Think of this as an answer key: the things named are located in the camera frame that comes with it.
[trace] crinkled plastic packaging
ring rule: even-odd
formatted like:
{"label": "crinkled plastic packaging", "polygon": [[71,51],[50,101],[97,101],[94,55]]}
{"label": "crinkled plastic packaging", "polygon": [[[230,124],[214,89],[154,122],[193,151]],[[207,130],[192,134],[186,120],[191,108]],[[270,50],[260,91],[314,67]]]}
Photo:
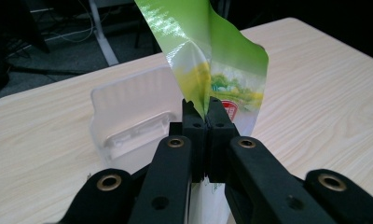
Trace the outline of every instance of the crinkled plastic packaging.
{"label": "crinkled plastic packaging", "polygon": [[269,57],[217,15],[208,0],[136,0],[187,101],[204,118],[210,96],[223,101],[242,135],[254,129]]}

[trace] printed label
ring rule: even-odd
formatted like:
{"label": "printed label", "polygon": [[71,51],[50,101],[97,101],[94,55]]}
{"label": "printed label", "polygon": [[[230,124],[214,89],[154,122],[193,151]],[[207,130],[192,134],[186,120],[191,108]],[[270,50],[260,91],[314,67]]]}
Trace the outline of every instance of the printed label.
{"label": "printed label", "polygon": [[224,106],[225,110],[227,111],[230,120],[233,121],[233,119],[236,116],[237,113],[237,105],[229,100],[223,100],[222,105]]}

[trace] light wood grain surface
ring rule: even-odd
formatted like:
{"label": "light wood grain surface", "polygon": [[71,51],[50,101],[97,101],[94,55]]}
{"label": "light wood grain surface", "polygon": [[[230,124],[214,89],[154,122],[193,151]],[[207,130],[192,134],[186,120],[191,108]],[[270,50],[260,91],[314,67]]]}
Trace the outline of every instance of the light wood grain surface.
{"label": "light wood grain surface", "polygon": [[[373,196],[373,59],[295,19],[242,33],[269,55],[252,136],[293,175],[331,169]],[[157,54],[0,99],[0,223],[60,220],[104,168],[91,90],[161,65]]]}

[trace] brass screw hole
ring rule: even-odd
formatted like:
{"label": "brass screw hole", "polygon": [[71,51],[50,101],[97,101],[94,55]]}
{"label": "brass screw hole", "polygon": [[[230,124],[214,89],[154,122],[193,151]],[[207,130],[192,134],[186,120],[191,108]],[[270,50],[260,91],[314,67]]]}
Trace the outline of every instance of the brass screw hole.
{"label": "brass screw hole", "polygon": [[97,181],[97,188],[102,191],[110,191],[119,187],[121,178],[119,175],[103,175],[99,181]]}
{"label": "brass screw hole", "polygon": [[184,141],[180,138],[172,138],[167,142],[167,146],[169,147],[182,147],[184,145]]}
{"label": "brass screw hole", "polygon": [[347,188],[346,184],[334,175],[320,174],[318,181],[324,187],[334,191],[343,191]]}
{"label": "brass screw hole", "polygon": [[241,139],[239,140],[239,145],[242,147],[253,148],[256,146],[256,143],[248,139]]}

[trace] clear plastic container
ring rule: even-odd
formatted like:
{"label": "clear plastic container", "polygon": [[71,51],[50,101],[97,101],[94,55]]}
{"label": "clear plastic container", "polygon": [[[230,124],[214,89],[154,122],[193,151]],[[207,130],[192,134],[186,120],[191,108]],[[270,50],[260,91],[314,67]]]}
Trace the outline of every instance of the clear plastic container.
{"label": "clear plastic container", "polygon": [[90,133],[104,165],[135,173],[152,161],[184,99],[170,67],[124,77],[91,92]]}

